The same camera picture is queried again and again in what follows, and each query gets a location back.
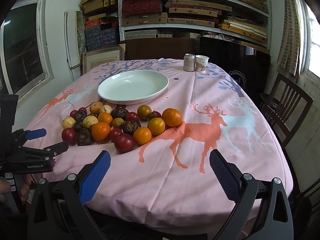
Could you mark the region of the green-orange tomato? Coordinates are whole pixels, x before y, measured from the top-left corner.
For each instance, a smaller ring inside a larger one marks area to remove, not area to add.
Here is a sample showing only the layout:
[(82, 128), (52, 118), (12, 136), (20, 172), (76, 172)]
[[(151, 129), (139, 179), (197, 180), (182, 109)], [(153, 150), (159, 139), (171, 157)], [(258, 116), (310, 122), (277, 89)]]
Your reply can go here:
[(152, 109), (148, 105), (141, 105), (137, 109), (137, 114), (139, 118), (143, 121), (149, 119), (149, 115), (152, 113)]

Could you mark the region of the dark mangosteen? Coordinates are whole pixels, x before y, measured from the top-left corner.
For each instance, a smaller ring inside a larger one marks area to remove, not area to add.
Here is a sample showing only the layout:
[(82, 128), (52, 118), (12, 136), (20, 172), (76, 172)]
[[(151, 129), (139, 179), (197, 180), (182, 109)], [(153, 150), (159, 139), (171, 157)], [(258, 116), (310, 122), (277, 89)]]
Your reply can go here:
[(126, 116), (129, 113), (129, 111), (125, 108), (115, 108), (112, 112), (111, 112), (111, 116), (113, 119), (116, 118), (121, 118), (123, 120), (126, 120)]
[(76, 122), (83, 122), (83, 120), (87, 117), (87, 114), (83, 110), (78, 110), (74, 116)]
[(126, 120), (123, 123), (123, 132), (129, 135), (133, 135), (135, 130), (141, 127), (141, 124), (137, 120)]
[(82, 122), (77, 121), (77, 122), (73, 125), (73, 129), (76, 131), (76, 133), (79, 133), (79, 132), (83, 129)]
[(88, 146), (92, 145), (94, 142), (90, 130), (83, 128), (78, 133), (76, 144), (78, 146)]

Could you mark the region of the dark cabinet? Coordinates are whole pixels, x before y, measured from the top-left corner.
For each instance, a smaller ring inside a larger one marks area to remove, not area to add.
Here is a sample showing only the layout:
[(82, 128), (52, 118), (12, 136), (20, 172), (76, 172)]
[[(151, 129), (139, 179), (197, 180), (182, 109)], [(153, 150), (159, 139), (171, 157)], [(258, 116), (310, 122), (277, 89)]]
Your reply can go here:
[(193, 38), (140, 38), (124, 42), (124, 60), (178, 59), (198, 54), (199, 40)]

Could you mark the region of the red cherry tomato front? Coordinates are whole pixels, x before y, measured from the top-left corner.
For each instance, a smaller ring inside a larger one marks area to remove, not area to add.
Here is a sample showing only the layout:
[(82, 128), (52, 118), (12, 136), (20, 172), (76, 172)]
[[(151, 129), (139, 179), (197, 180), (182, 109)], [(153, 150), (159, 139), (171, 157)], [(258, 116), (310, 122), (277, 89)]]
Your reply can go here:
[(108, 139), (114, 142), (117, 136), (121, 135), (123, 132), (121, 129), (114, 128), (108, 134)]

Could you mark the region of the orange mandarin front left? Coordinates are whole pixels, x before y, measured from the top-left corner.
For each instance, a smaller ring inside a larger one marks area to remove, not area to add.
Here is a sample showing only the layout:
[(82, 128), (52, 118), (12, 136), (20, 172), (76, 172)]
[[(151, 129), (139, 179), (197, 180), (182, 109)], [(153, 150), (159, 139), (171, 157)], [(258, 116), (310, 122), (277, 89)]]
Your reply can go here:
[(111, 128), (107, 123), (97, 122), (91, 128), (91, 135), (95, 141), (101, 142), (107, 139), (110, 131)]

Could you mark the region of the white board leaning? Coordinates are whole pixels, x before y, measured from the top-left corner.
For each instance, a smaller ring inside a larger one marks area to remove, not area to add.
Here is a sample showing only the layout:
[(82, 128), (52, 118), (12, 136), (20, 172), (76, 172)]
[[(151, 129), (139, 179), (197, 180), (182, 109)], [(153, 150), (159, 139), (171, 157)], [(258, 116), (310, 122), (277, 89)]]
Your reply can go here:
[(77, 67), (81, 63), (75, 10), (65, 11), (64, 37), (65, 37), (67, 63), (68, 63), (68, 67), (72, 69)]

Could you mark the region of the white oval plate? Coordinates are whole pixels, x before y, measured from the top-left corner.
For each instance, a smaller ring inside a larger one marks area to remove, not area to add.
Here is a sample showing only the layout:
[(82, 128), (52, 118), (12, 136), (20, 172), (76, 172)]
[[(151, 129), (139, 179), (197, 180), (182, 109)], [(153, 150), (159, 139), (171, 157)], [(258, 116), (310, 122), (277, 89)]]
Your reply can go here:
[(132, 70), (111, 76), (98, 87), (98, 95), (116, 105), (134, 105), (160, 96), (169, 86), (166, 75), (153, 70)]

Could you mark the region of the small red tomato back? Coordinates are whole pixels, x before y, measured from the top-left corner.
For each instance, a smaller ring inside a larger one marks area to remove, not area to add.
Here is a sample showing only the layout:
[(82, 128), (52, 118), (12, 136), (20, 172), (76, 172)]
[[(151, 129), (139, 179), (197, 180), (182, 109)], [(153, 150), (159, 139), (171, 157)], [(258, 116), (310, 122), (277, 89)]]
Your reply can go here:
[(85, 112), (87, 114), (87, 109), (85, 107), (80, 107), (79, 111), (83, 111), (83, 112)]

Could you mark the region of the olive yellow small fruit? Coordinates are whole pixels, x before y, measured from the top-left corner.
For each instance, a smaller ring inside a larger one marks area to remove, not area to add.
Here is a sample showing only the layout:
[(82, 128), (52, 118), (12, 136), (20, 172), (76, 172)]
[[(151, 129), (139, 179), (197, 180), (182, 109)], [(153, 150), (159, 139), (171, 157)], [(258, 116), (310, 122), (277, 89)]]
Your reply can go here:
[(112, 121), (112, 127), (117, 129), (122, 129), (124, 124), (124, 120), (122, 118), (115, 118)]

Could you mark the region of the checked curtain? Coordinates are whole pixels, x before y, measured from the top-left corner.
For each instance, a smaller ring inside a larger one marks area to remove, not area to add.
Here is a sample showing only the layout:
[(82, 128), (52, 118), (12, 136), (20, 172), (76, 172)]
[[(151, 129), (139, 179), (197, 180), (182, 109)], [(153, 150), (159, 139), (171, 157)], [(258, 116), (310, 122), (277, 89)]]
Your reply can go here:
[(296, 79), (300, 76), (300, 22), (297, 0), (284, 0), (283, 34), (277, 64)]

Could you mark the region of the white metal shelf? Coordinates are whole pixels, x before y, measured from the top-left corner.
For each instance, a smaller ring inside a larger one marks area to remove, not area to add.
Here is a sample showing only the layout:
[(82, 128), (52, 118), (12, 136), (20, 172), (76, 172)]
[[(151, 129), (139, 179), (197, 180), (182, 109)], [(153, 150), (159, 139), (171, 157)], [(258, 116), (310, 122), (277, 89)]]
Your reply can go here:
[(217, 35), (269, 48), (269, 0), (118, 0), (120, 40)]

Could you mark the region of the framed picture leaning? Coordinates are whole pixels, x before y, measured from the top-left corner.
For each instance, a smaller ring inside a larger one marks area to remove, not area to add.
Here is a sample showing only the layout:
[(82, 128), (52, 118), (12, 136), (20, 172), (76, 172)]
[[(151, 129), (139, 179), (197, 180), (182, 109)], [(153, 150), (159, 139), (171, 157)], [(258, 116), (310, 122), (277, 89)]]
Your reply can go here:
[(113, 61), (123, 61), (125, 46), (111, 46), (93, 51), (87, 51), (82, 56), (82, 74), (86, 74), (91, 69)]

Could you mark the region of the dark wooden chair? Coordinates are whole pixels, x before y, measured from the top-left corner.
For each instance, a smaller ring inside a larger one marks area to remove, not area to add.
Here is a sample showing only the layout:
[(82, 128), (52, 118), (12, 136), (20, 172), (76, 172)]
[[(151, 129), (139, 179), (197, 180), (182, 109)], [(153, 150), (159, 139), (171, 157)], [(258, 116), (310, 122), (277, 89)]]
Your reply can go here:
[[(261, 113), (271, 128), (274, 126), (280, 128), (284, 135), (280, 145), (285, 148), (305, 120), (312, 106), (313, 98), (296, 83), (279, 73), (270, 93), (261, 93), (260, 99)], [(305, 106), (293, 127), (288, 128), (286, 122), (302, 100), (305, 101)]]

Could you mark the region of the window with white frame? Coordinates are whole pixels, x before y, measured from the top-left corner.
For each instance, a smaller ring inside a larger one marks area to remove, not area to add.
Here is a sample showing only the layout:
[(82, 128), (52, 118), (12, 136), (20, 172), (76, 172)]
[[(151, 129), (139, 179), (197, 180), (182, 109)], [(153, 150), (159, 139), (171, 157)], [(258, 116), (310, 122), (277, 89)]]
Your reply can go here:
[(54, 78), (46, 38), (46, 0), (18, 0), (1, 24), (1, 94), (28, 97)]

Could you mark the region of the dark mangosteen back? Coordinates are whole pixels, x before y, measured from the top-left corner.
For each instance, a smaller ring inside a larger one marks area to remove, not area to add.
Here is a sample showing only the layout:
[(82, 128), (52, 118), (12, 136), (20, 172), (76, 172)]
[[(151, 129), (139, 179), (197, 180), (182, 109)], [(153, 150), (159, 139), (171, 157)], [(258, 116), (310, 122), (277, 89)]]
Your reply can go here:
[(126, 116), (129, 113), (129, 111), (125, 108), (115, 108), (112, 112), (111, 112), (111, 116), (113, 119), (116, 118), (121, 118), (123, 120), (126, 120)]

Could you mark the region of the large orange mandarin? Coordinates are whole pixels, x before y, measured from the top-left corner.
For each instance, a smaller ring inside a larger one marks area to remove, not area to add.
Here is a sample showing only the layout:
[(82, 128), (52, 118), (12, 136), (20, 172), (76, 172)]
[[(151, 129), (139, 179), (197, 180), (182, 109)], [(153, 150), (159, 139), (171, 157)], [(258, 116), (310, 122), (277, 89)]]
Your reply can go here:
[(162, 119), (169, 127), (179, 126), (182, 122), (182, 114), (179, 110), (174, 108), (167, 108), (162, 113)]

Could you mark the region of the small red tomato left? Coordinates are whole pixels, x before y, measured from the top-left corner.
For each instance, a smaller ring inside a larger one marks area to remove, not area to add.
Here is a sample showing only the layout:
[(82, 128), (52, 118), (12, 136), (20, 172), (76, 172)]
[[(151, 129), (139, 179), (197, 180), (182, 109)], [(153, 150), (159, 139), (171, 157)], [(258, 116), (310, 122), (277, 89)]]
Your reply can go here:
[(74, 119), (77, 112), (78, 112), (77, 110), (72, 110), (71, 113), (69, 114), (69, 116)]

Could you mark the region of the small orange mandarin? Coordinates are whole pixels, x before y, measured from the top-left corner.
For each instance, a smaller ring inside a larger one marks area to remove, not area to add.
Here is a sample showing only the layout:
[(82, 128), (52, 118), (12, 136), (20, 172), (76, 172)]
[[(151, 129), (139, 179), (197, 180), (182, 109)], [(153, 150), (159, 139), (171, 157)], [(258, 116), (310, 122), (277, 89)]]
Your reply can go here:
[(144, 145), (152, 139), (152, 133), (147, 127), (139, 127), (135, 130), (133, 138), (138, 145)]

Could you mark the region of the red cherry tomato with stem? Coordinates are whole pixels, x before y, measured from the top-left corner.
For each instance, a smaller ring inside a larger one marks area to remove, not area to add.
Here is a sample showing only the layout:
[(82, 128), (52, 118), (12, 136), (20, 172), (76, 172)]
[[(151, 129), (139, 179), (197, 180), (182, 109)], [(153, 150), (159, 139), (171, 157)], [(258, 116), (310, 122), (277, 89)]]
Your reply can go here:
[(149, 114), (149, 120), (154, 119), (154, 118), (160, 118), (161, 117), (161, 113), (159, 113), (158, 111), (152, 111)]

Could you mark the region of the red cherry tomato centre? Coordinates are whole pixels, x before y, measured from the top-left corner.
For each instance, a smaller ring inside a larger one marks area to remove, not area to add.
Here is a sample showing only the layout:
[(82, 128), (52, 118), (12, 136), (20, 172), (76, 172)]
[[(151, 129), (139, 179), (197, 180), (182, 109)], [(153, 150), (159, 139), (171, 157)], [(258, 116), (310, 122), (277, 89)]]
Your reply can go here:
[(125, 116), (125, 120), (129, 121), (129, 120), (135, 120), (138, 121), (139, 120), (139, 116), (137, 113), (135, 112), (129, 112), (127, 113), (127, 115)]

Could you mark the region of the pink deer tablecloth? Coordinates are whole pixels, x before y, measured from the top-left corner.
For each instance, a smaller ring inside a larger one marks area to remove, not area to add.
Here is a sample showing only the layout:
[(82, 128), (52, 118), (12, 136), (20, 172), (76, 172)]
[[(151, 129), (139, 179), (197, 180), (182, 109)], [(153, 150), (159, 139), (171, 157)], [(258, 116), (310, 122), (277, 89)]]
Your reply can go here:
[(55, 159), (53, 171), (46, 174), (49, 181), (79, 172), (107, 150), (111, 167), (88, 207), (175, 235), (215, 234), (231, 213), (234, 203), (209, 164), (213, 149), (256, 179), (280, 178), (291, 193), (292, 175), (274, 132), (240, 86), (212, 63), (205, 73), (185, 72), (183, 61), (173, 59), (102, 64), (62, 89), (34, 116), (28, 129), (44, 128), (47, 135), (27, 145), (45, 148), (60, 142), (63, 119), (98, 101), (102, 81), (131, 70), (168, 77), (168, 88), (149, 106), (180, 111), (181, 125), (124, 154), (110, 142), (70, 147)]

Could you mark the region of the pale fruit back right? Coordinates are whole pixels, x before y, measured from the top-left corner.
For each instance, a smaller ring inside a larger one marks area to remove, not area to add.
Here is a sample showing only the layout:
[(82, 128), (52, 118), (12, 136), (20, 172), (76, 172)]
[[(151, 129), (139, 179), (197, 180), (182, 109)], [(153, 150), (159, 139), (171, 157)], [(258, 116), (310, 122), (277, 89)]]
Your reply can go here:
[(110, 105), (103, 105), (102, 107), (100, 107), (99, 109), (99, 113), (108, 113), (111, 114), (111, 112), (113, 111), (112, 107)]

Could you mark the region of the small orange fruit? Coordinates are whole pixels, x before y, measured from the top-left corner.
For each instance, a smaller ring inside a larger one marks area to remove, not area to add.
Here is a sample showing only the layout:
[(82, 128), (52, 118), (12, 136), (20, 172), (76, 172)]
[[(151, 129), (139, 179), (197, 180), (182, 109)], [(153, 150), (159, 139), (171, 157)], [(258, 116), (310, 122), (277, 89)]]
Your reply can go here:
[(113, 118), (112, 115), (107, 112), (102, 112), (98, 115), (99, 122), (107, 123), (108, 125), (112, 124)]

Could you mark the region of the small red tomato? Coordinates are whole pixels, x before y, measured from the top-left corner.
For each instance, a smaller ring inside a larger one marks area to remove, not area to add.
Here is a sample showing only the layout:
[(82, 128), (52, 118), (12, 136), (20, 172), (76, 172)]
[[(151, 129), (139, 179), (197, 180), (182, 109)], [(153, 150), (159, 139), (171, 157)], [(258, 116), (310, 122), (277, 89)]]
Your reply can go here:
[(77, 110), (72, 110), (71, 113), (69, 114), (69, 116), (74, 119), (77, 112), (78, 112)]
[(79, 111), (83, 111), (83, 112), (85, 112), (87, 114), (87, 109), (85, 107), (80, 107)]

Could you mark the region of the pink drink can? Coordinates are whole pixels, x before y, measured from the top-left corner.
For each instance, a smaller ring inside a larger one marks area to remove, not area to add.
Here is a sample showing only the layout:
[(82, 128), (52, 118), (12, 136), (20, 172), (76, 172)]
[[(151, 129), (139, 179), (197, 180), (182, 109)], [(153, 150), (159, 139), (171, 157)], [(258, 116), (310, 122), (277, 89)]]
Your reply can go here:
[(186, 72), (195, 71), (195, 55), (194, 54), (184, 55), (183, 70)]

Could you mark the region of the pale yellow round fruit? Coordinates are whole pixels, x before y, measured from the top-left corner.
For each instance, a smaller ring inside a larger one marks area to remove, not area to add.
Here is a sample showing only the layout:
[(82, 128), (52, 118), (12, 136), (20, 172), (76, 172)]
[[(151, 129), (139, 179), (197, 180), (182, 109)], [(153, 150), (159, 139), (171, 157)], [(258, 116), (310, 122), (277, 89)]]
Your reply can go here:
[(76, 123), (76, 120), (73, 117), (67, 116), (64, 118), (64, 120), (62, 122), (62, 127), (63, 127), (63, 129), (73, 128), (75, 123)]

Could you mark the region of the pale yellow fruit centre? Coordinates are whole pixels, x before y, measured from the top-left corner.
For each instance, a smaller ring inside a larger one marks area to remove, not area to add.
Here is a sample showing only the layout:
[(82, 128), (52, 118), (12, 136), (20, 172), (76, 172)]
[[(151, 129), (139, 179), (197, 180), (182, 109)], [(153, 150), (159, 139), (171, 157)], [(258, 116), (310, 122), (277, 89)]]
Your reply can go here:
[(84, 120), (82, 122), (82, 126), (83, 126), (83, 128), (91, 130), (92, 127), (95, 124), (97, 124), (98, 122), (99, 122), (99, 120), (97, 119), (97, 117), (95, 117), (93, 115), (88, 115), (87, 117), (84, 118)]

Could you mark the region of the white paper cup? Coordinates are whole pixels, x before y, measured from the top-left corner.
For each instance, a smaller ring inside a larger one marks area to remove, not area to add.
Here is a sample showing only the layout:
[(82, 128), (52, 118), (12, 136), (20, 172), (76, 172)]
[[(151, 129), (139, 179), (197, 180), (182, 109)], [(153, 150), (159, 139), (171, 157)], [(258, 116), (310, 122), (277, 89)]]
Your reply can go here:
[(195, 60), (196, 71), (199, 73), (204, 73), (206, 71), (209, 57), (203, 55), (196, 55)]

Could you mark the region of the tan fruit back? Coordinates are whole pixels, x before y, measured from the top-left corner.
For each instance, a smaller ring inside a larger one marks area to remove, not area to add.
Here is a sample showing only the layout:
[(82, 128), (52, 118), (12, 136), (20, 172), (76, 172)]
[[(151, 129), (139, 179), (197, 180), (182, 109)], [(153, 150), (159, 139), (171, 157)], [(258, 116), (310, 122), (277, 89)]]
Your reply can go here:
[(100, 113), (100, 109), (101, 107), (103, 107), (103, 103), (100, 101), (96, 101), (93, 102), (90, 107), (89, 107), (89, 111), (92, 114), (99, 114)]

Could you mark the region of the yellow-orange tomato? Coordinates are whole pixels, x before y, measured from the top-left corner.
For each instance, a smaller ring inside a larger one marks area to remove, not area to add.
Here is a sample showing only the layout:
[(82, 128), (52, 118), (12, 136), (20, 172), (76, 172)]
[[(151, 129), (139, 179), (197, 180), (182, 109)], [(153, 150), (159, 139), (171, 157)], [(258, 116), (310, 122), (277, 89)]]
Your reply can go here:
[(148, 129), (156, 137), (165, 131), (165, 121), (162, 118), (153, 118), (148, 122)]

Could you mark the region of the small dark red plum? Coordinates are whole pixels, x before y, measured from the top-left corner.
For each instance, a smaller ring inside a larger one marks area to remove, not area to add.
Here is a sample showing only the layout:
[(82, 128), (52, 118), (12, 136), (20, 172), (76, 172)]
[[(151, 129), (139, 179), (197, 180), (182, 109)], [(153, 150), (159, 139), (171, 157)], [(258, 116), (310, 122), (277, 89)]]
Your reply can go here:
[(76, 131), (72, 128), (65, 128), (61, 133), (62, 140), (69, 145), (74, 145), (76, 143), (76, 137)]

